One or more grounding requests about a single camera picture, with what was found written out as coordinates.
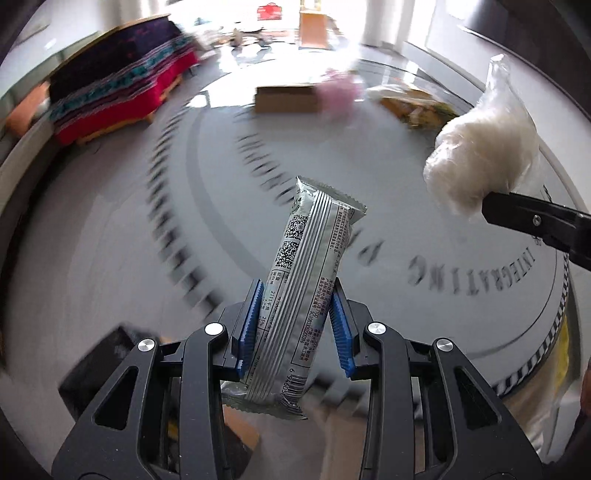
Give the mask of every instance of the silver packaging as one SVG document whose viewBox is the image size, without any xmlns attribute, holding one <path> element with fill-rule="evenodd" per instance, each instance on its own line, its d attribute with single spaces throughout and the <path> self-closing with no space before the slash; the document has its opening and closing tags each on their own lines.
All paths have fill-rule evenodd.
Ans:
<svg viewBox="0 0 591 480">
<path fill-rule="evenodd" d="M 297 177 L 297 191 L 259 314 L 252 365 L 240 383 L 222 385 L 224 403 L 246 411 L 302 418 L 303 393 L 351 225 L 361 203 Z"/>
</svg>

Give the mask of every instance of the white plastic bag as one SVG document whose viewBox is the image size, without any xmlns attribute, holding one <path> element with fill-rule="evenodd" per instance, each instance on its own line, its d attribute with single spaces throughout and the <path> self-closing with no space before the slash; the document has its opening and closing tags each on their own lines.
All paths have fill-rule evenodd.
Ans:
<svg viewBox="0 0 591 480">
<path fill-rule="evenodd" d="M 423 176 L 438 203 L 472 216 L 488 193 L 509 193 L 523 182 L 538 161 L 538 148 L 534 121 L 511 87 L 501 54 L 491 58 L 478 104 L 437 136 Z"/>
</svg>

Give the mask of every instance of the orange cushion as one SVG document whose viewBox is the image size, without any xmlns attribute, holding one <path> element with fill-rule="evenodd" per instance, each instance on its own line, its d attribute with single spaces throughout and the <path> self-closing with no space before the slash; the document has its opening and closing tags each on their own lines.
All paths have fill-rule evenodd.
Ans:
<svg viewBox="0 0 591 480">
<path fill-rule="evenodd" d="M 37 107 L 47 98 L 49 83 L 37 85 L 6 118 L 6 128 L 22 137 L 31 128 Z"/>
</svg>

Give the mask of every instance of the screw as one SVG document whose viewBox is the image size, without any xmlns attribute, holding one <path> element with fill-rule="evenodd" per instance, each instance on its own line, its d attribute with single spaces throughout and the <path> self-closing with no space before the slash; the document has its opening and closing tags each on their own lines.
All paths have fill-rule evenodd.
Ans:
<svg viewBox="0 0 591 480">
<path fill-rule="evenodd" d="M 368 325 L 368 330 L 374 335 L 382 335 L 386 331 L 386 327 L 382 323 L 373 322 Z"/>
<path fill-rule="evenodd" d="M 207 333 L 208 335 L 211 335 L 211 336 L 219 335 L 222 332 L 223 332 L 223 325 L 218 322 L 210 323 L 209 325 L 206 325 L 206 327 L 205 327 L 205 333 Z"/>
<path fill-rule="evenodd" d="M 140 343 L 138 343 L 138 349 L 140 352 L 149 352 L 156 343 L 151 338 L 145 338 Z"/>
<path fill-rule="evenodd" d="M 435 345 L 444 352 L 450 352 L 453 349 L 452 341 L 447 338 L 440 338 Z"/>
</svg>

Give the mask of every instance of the cardboard box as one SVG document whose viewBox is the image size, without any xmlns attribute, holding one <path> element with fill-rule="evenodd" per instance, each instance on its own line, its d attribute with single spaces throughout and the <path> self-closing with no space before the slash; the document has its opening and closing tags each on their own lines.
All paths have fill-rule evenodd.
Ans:
<svg viewBox="0 0 591 480">
<path fill-rule="evenodd" d="M 318 113 L 320 102 L 314 85 L 258 87 L 256 113 Z"/>
</svg>

